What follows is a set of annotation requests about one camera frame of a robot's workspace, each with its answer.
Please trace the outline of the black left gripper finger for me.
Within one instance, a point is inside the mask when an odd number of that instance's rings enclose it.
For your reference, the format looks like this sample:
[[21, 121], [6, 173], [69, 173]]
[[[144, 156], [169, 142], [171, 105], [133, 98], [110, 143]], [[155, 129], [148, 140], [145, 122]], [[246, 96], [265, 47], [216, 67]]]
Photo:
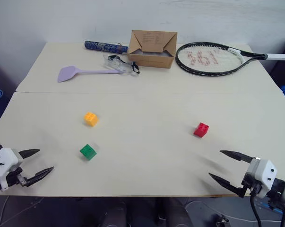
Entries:
[[36, 154], [39, 151], [40, 151], [40, 149], [34, 148], [34, 149], [22, 150], [19, 152], [19, 154], [23, 159], [25, 159], [25, 158], [28, 158], [28, 157]]
[[44, 179], [53, 169], [54, 167], [49, 167], [39, 171], [38, 173], [35, 174], [35, 176], [26, 180], [26, 187], [29, 187], [37, 183], [38, 181]]

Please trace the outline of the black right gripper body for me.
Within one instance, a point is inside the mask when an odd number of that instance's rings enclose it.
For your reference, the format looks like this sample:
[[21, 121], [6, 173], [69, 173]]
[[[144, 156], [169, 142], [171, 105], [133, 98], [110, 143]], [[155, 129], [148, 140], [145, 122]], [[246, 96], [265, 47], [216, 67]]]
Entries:
[[255, 196], [263, 196], [263, 183], [261, 177], [256, 177], [257, 172], [261, 173], [260, 165], [263, 163], [263, 160], [260, 158], [241, 158], [241, 161], [250, 164], [241, 183], [243, 186], [241, 196], [246, 195], [247, 189]]

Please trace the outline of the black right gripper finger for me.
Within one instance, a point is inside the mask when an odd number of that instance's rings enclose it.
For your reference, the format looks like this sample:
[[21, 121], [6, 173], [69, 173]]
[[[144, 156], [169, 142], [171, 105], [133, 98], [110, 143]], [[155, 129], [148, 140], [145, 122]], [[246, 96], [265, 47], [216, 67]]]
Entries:
[[251, 161], [254, 159], [254, 157], [250, 157], [240, 152], [228, 151], [228, 150], [221, 150], [220, 152], [237, 161], [244, 161], [247, 163], [251, 163]]
[[217, 176], [217, 175], [214, 175], [212, 173], [208, 173], [219, 185], [221, 185], [222, 187], [226, 188], [227, 190], [235, 193], [236, 195], [238, 195], [239, 197], [241, 198], [244, 198], [245, 196], [245, 193], [247, 191], [247, 186], [243, 186], [242, 188], [241, 187], [235, 187], [233, 185], [230, 184], [229, 181]]

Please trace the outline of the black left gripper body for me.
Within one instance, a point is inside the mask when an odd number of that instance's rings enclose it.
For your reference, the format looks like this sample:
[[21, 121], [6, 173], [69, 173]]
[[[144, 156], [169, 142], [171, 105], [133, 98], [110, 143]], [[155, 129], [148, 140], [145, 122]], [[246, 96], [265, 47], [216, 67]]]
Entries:
[[15, 171], [8, 173], [6, 180], [8, 187], [11, 187], [16, 184], [20, 184], [21, 186], [29, 187], [29, 181], [26, 177], [22, 176], [23, 169], [18, 167]]

